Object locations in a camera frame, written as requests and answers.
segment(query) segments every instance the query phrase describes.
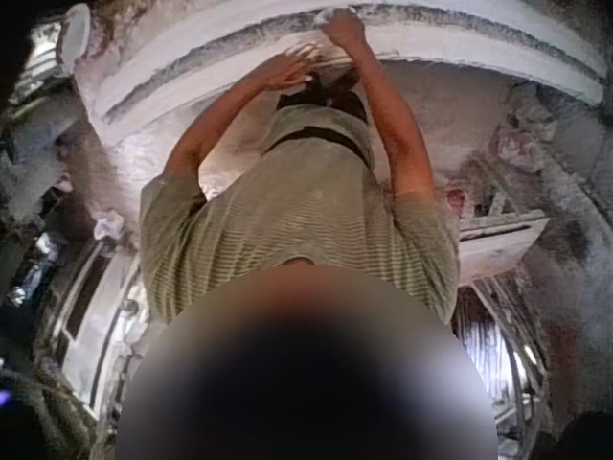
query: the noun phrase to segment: man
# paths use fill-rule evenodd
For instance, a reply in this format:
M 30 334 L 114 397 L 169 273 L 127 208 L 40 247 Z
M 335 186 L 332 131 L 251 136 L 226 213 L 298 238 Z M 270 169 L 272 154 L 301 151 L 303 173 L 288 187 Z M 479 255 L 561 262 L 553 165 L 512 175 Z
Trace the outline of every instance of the man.
M 386 77 L 364 26 L 339 11 L 325 29 L 352 59 L 387 152 L 389 211 L 372 173 L 366 112 L 345 80 L 328 91 L 308 53 L 271 58 L 211 104 L 142 196 L 148 299 L 171 321 L 194 299 L 251 270 L 338 265 L 401 288 L 448 322 L 458 282 L 457 242 L 435 200 L 413 113 Z M 240 111 L 264 90 L 282 96 L 259 164 L 210 202 L 198 167 Z

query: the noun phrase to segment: metal bar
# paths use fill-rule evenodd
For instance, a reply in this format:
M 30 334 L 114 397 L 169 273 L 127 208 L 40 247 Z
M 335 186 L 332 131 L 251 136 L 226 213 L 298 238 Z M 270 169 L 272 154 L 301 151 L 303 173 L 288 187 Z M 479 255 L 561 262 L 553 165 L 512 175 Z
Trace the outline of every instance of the metal bar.
M 522 362 L 530 362 L 530 358 L 519 343 L 518 337 L 515 336 L 511 324 L 502 313 L 500 304 L 489 294 L 487 279 L 475 280 L 470 285 L 483 303 L 484 307 L 489 311 L 489 314 L 491 314 L 496 323 L 498 323 L 498 326 L 500 326 L 503 334 L 508 338 L 513 349 L 517 352 Z M 530 380 L 530 384 L 533 386 L 533 388 L 540 388 L 541 378 L 536 374 L 533 366 L 526 366 L 526 374 L 528 375 L 528 379 Z
M 522 398 L 521 379 L 519 378 L 519 369 L 515 360 L 515 353 L 511 343 L 505 337 L 505 346 L 509 355 L 509 363 L 511 364 L 511 376 L 513 380 L 513 395 L 515 398 L 517 428 L 519 429 L 519 455 L 522 454 L 523 442 L 526 439 L 526 413 L 524 411 L 524 401 Z

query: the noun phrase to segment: dark stripe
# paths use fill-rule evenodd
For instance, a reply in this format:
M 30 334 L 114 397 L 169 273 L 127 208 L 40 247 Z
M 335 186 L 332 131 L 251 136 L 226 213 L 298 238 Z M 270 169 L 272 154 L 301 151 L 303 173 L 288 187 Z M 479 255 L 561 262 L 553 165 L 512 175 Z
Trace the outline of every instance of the dark stripe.
M 329 129 L 327 127 L 305 126 L 300 131 L 291 132 L 287 134 L 286 136 L 282 137 L 281 139 L 279 139 L 272 146 L 270 146 L 270 148 L 266 151 L 266 153 L 270 152 L 272 149 L 274 149 L 279 144 L 282 144 L 285 141 L 296 141 L 299 139 L 312 139 L 312 138 L 323 139 L 325 141 L 332 142 L 334 144 L 338 144 L 340 146 L 346 147 L 347 149 L 355 153 L 357 157 L 364 162 L 367 168 L 370 168 L 370 165 L 368 161 L 366 160 L 366 158 L 364 157 L 362 150 L 360 150 L 360 147 L 358 147 L 357 144 L 353 140 L 351 140 L 346 135 L 341 134 L 340 132 L 337 132 L 334 129 Z

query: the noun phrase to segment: blurred object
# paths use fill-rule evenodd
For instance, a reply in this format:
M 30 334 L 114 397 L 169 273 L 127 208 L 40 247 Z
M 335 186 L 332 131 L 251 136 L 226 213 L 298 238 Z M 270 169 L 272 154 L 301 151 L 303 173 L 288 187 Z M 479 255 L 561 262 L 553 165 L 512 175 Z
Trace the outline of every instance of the blurred object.
M 91 13 L 84 3 L 72 7 L 62 21 L 58 43 L 58 61 L 64 72 L 72 74 L 75 63 L 85 55 L 91 30 Z
M 117 241 L 124 235 L 124 217 L 114 209 L 96 213 L 94 219 L 96 220 L 96 227 L 94 228 L 96 240 L 109 237 Z
M 34 161 L 83 114 L 79 97 L 68 92 L 44 96 L 20 108 L 11 117 L 11 161 Z

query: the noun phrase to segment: striped shirt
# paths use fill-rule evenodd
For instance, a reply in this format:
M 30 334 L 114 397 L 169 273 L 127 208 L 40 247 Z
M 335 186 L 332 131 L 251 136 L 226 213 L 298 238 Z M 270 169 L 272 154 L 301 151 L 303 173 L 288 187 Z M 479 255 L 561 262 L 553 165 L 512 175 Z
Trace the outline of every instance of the striped shirt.
M 372 164 L 369 132 L 332 108 L 280 110 L 266 145 L 303 127 L 352 139 Z M 252 270 L 306 258 L 363 271 L 412 294 L 447 323 L 459 277 L 457 231 L 420 195 L 386 206 L 364 161 L 309 138 L 280 143 L 207 202 L 197 180 L 161 175 L 141 197 L 148 300 L 170 322 L 198 296 Z

